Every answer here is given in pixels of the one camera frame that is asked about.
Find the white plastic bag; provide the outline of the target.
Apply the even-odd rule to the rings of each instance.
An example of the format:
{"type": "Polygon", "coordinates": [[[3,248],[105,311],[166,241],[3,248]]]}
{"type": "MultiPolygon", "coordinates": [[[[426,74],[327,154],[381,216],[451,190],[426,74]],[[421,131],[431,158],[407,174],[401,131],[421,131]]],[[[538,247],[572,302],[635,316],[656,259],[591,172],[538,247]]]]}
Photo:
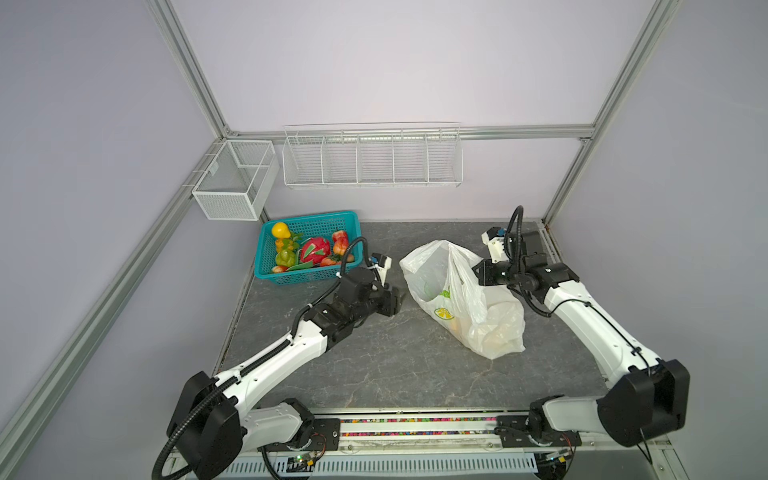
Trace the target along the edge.
{"type": "Polygon", "coordinates": [[[525,350],[524,307],[504,286],[482,286],[482,258],[447,240],[422,245],[399,262],[416,303],[464,347],[494,360],[525,350]]]}

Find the teal plastic basket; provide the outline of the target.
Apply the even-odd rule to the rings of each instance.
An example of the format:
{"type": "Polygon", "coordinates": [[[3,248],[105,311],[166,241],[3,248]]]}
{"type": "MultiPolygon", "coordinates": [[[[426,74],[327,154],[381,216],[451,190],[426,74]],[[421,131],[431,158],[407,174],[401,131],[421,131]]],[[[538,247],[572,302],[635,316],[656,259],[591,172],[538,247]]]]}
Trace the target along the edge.
{"type": "Polygon", "coordinates": [[[339,265],[328,265],[273,273],[272,269],[277,266],[275,257],[278,250],[275,244],[276,238],[272,235],[271,231],[272,227],[280,222],[285,223],[291,233],[300,235],[300,245],[317,237],[322,237],[326,241],[331,242],[332,234],[340,230],[345,231],[351,240],[361,235],[359,218],[353,211],[299,216],[282,221],[272,220],[264,223],[261,227],[258,250],[254,258],[254,276],[277,285],[332,279],[339,271],[339,265]]]}

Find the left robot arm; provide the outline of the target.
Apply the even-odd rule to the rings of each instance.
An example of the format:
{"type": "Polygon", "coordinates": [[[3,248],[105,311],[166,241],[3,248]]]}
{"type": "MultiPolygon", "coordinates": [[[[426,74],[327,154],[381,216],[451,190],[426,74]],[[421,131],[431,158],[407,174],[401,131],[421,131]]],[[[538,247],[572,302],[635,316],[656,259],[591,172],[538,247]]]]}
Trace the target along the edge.
{"type": "Polygon", "coordinates": [[[184,384],[169,422],[167,441],[153,465],[154,479],[192,473],[213,479],[247,447],[310,444],[313,414],[298,400],[273,407],[259,402],[303,365],[322,356],[372,315],[395,316],[399,290],[386,281],[392,260],[363,253],[355,268],[342,266],[335,283],[303,307],[289,332],[245,363],[210,376],[198,372],[184,384]]]}

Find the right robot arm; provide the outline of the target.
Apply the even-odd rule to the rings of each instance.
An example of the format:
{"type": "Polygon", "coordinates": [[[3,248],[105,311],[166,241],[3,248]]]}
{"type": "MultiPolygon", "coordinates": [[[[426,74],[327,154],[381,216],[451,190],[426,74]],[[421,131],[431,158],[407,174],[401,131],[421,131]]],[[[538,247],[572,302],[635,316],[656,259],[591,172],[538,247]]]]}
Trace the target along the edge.
{"type": "Polygon", "coordinates": [[[690,373],[664,360],[623,328],[564,263],[548,260],[540,237],[522,228],[524,209],[482,235],[489,258],[472,270],[480,285],[503,285],[542,317],[557,317],[593,355],[605,381],[602,397],[553,395],[531,403],[524,431],[546,445],[566,432],[606,434],[624,447],[685,426],[690,373]]]}

